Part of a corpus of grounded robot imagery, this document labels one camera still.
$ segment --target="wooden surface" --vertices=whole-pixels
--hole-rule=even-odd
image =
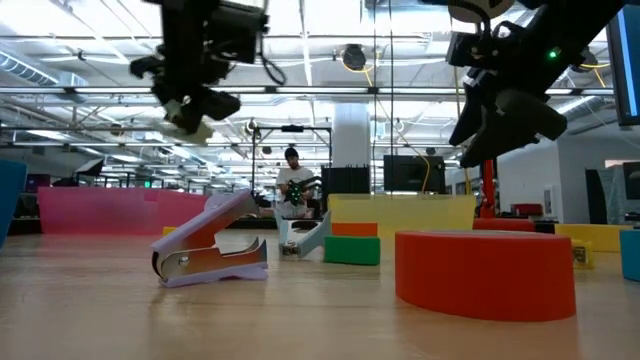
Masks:
[[[237,250],[259,233],[219,243]],[[150,238],[10,238],[0,359],[640,359],[640,284],[614,254],[576,273],[577,318],[498,323],[396,300],[389,252],[380,267],[278,261],[267,234],[269,280],[180,289],[157,285]]]

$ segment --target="green object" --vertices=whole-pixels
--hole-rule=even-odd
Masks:
[[[380,238],[327,236],[324,238],[324,262],[351,265],[379,265]]]

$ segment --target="white pillar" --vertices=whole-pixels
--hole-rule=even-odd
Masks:
[[[337,103],[333,117],[333,167],[367,166],[371,126],[366,103]]]

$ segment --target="pink wall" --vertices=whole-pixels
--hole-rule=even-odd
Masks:
[[[158,189],[40,188],[45,234],[159,235],[201,213],[207,198]]]

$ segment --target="man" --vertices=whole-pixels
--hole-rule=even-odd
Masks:
[[[307,214],[307,203],[315,202],[312,199],[311,191],[305,191],[300,198],[300,202],[298,204],[291,204],[291,202],[284,202],[285,194],[289,190],[289,181],[293,181],[295,183],[311,179],[314,175],[313,172],[303,166],[298,162],[298,152],[294,148],[288,148],[284,152],[284,158],[287,160],[287,164],[289,164],[288,168],[280,169],[278,173],[278,178],[276,180],[276,185],[280,189],[281,202],[278,204],[278,211],[282,214],[284,218],[303,218]]]

